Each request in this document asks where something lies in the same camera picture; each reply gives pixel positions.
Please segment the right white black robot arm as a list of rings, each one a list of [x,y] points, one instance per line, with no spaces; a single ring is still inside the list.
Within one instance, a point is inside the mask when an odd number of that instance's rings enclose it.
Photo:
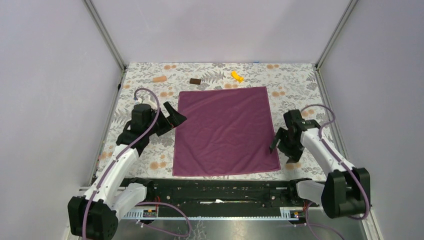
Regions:
[[[306,120],[299,109],[283,114],[286,127],[280,127],[269,146],[283,153],[289,163],[297,163],[308,150],[326,174],[325,183],[309,178],[291,180],[287,201],[293,206],[305,200],[318,204],[331,219],[348,217],[363,220],[371,210],[371,177],[364,168],[349,162],[323,134],[316,120]]]

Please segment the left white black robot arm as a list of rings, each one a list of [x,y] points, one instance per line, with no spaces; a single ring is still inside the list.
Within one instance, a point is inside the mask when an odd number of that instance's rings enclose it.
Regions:
[[[163,105],[168,116],[152,103],[133,107],[131,119],[118,136],[105,169],[83,195],[70,199],[67,210],[70,232],[74,236],[84,240],[110,240],[120,220],[136,204],[148,206],[154,202],[155,192],[149,180],[136,178],[122,193],[117,191],[130,167],[149,144],[150,136],[161,136],[187,120],[168,102]]]

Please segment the purple cloth napkin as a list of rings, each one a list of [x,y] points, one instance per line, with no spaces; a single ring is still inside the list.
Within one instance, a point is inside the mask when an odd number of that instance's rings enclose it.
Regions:
[[[182,91],[172,174],[211,177],[278,171],[278,153],[266,87]]]

